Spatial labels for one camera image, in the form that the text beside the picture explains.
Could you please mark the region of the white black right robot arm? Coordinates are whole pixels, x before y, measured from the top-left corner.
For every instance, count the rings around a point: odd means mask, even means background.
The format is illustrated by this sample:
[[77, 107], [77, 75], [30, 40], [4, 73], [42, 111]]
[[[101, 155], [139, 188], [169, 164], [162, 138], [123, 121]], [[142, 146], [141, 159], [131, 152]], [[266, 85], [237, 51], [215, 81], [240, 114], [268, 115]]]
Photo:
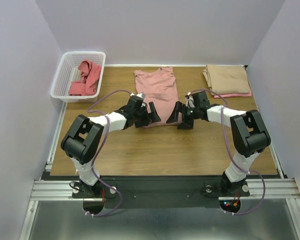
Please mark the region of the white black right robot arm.
[[168, 124], [177, 122], [181, 114], [180, 130], [190, 130], [194, 120], [221, 124], [229, 167], [223, 172], [220, 191], [232, 195], [244, 185], [247, 175], [254, 173], [252, 163], [271, 144], [271, 137], [257, 110], [239, 111], [219, 104], [198, 103], [188, 106], [176, 102]]

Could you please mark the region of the pink printed t shirt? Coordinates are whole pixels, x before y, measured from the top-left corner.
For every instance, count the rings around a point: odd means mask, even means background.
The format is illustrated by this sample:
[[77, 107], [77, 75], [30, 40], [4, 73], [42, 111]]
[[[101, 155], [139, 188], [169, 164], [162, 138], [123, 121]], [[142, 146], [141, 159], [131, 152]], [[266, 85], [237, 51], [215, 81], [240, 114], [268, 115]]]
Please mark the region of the pink printed t shirt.
[[166, 126], [176, 102], [179, 101], [176, 77], [172, 67], [160, 67], [154, 72], [134, 71], [135, 88], [138, 93], [145, 93], [144, 101], [154, 103], [160, 122], [154, 122], [147, 127]]

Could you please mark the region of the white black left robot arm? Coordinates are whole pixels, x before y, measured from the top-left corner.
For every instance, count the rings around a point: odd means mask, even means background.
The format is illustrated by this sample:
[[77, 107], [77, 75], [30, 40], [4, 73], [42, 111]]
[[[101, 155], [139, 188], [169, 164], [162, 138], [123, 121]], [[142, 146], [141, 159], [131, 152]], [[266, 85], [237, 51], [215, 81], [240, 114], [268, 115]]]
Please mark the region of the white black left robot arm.
[[61, 141], [60, 147], [74, 163], [79, 174], [78, 185], [73, 190], [96, 197], [102, 192], [100, 174], [94, 169], [95, 160], [110, 132], [131, 126], [146, 127], [160, 122], [153, 102], [145, 103], [140, 94], [131, 95], [126, 105], [98, 117], [78, 115]]

